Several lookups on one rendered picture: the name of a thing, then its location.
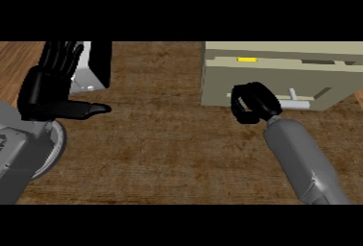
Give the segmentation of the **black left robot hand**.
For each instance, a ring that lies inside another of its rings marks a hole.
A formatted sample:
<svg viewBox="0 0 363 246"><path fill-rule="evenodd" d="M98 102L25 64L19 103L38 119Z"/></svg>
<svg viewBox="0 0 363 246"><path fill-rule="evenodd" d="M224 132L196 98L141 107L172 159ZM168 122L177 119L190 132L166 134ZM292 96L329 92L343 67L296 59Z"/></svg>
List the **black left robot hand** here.
<svg viewBox="0 0 363 246"><path fill-rule="evenodd" d="M23 121L85 120L112 108L100 103L67 99L72 76L84 45L75 41L47 41L35 66L28 70L17 94Z"/></svg>

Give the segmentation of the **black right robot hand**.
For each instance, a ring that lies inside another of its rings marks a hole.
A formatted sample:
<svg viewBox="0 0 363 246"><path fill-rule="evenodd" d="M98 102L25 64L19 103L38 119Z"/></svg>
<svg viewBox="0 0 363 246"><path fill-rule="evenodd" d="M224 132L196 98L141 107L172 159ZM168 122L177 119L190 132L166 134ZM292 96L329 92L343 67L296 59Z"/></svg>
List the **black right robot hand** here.
<svg viewBox="0 0 363 246"><path fill-rule="evenodd" d="M259 82L233 87L231 112L240 124L256 124L259 120L268 121L281 114L278 101Z"/></svg>

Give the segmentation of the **black and white appliance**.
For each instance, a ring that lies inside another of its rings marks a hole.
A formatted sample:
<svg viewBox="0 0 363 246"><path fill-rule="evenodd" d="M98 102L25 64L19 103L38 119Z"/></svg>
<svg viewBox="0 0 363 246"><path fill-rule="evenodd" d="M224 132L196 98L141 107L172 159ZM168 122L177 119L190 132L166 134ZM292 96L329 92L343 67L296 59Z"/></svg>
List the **black and white appliance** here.
<svg viewBox="0 0 363 246"><path fill-rule="evenodd" d="M112 42L78 41L84 45L69 93L101 90L110 84Z"/></svg>

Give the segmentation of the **beige cabinet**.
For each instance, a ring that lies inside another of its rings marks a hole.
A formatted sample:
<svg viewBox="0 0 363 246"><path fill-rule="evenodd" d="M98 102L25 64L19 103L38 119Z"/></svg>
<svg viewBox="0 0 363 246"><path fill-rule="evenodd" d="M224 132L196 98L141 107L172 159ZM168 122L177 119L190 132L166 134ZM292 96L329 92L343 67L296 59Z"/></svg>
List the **beige cabinet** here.
<svg viewBox="0 0 363 246"><path fill-rule="evenodd" d="M339 61L363 65L363 41L206 41L205 56Z"/></svg>

